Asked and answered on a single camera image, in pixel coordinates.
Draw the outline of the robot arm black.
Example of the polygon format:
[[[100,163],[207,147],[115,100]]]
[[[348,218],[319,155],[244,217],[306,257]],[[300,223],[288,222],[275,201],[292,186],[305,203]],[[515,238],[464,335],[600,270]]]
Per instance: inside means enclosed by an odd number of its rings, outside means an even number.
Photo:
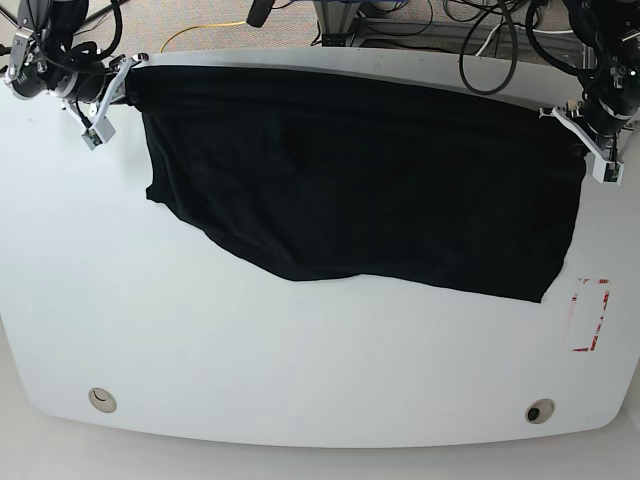
[[[592,67],[572,67],[549,54],[538,42],[533,19],[540,3],[532,1],[525,32],[534,51],[554,68],[575,77],[582,98],[563,107],[542,108],[542,117],[557,119],[594,155],[592,176],[600,183],[620,184],[624,162],[619,134],[639,110],[639,3],[637,1],[566,1],[574,35],[593,50]]]
[[[107,111],[126,100],[129,71],[149,60],[146,53],[114,55],[123,33],[121,3],[112,1],[107,10],[113,14],[114,35],[101,48],[93,41],[74,42],[87,20],[87,1],[22,1],[12,43],[1,47],[8,58],[1,73],[12,93],[21,100],[42,93],[60,99],[90,149],[115,135]]]

